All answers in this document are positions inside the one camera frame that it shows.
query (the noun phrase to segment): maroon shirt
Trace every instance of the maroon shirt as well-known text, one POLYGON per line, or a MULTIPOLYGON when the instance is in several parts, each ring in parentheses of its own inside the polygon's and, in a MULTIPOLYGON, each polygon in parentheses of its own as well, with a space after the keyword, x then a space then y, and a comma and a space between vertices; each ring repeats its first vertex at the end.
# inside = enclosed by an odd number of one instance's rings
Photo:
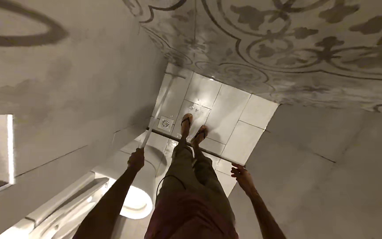
POLYGON ((225 220, 199 196, 180 192, 160 199, 151 216, 145 239, 237 239, 225 220))

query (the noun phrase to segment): hand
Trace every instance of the hand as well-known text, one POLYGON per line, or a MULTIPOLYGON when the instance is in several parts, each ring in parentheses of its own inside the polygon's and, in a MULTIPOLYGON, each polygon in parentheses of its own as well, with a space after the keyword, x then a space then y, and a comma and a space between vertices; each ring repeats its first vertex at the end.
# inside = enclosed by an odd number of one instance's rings
POLYGON ((137 148, 134 153, 131 154, 128 160, 128 168, 134 169, 137 172, 144 167, 144 149, 137 148))
POLYGON ((236 178, 238 184, 240 184, 244 192, 250 196, 251 193, 256 191, 256 187, 254 186, 250 173, 244 168, 244 166, 239 164, 233 163, 232 166, 235 168, 231 168, 231 177, 236 178))

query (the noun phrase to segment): sandal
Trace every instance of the sandal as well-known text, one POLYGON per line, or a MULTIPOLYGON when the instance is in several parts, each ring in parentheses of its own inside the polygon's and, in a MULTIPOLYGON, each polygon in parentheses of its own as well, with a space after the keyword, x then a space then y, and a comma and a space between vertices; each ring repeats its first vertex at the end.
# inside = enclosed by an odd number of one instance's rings
POLYGON ((182 123, 185 122, 186 120, 188 121, 188 124, 189 126, 191 127, 191 120, 190 118, 192 119, 192 114, 188 113, 188 114, 185 114, 184 117, 187 116, 185 119, 182 118, 182 122, 181 122, 181 126, 182 126, 182 123))
POLYGON ((197 133, 195 134, 195 136, 194 136, 194 138, 192 138, 191 139, 191 143, 199 136, 199 134, 201 134, 201 133, 203 133, 203 140, 207 137, 207 131, 208 131, 208 129, 207 129, 207 126, 205 126, 205 125, 202 125, 199 129, 198 129, 198 131, 197 131, 197 133))

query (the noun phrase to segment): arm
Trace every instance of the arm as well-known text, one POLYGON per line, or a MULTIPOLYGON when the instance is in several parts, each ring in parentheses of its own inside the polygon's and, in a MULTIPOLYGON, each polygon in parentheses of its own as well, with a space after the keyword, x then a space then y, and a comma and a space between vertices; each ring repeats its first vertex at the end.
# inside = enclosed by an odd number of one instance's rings
POLYGON ((268 211, 265 203, 260 197, 253 184, 250 173, 243 166, 233 163, 231 173, 232 177, 237 179, 241 188, 250 198, 256 213, 257 220, 259 221, 260 230, 264 239, 286 239, 275 219, 268 211))
POLYGON ((144 150, 138 148, 130 156, 126 171, 85 217, 73 239, 110 239, 129 187, 143 166, 144 150))

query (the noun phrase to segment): leg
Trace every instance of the leg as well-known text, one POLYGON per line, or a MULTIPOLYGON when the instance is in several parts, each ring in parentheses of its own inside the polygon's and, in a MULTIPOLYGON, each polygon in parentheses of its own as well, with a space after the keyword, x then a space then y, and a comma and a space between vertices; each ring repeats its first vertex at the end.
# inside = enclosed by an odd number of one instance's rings
POLYGON ((192 121, 192 115, 186 114, 183 117, 181 125, 181 140, 173 150, 172 163, 166 173, 166 178, 162 182, 159 198, 165 197, 174 192, 184 191, 196 191, 198 188, 198 181, 194 175, 192 169, 193 155, 192 150, 186 145, 186 138, 189 134, 190 123, 192 121))
POLYGON ((196 137, 191 141, 196 158, 194 174, 197 177, 197 180, 204 185, 206 198, 212 206, 227 220, 232 222, 232 224, 235 224, 234 213, 229 204, 228 197, 226 197, 225 191, 213 169, 212 160, 204 156, 199 147, 200 142, 202 142, 207 135, 207 127, 202 126, 199 132, 200 131, 205 131, 205 133, 197 133, 196 137))

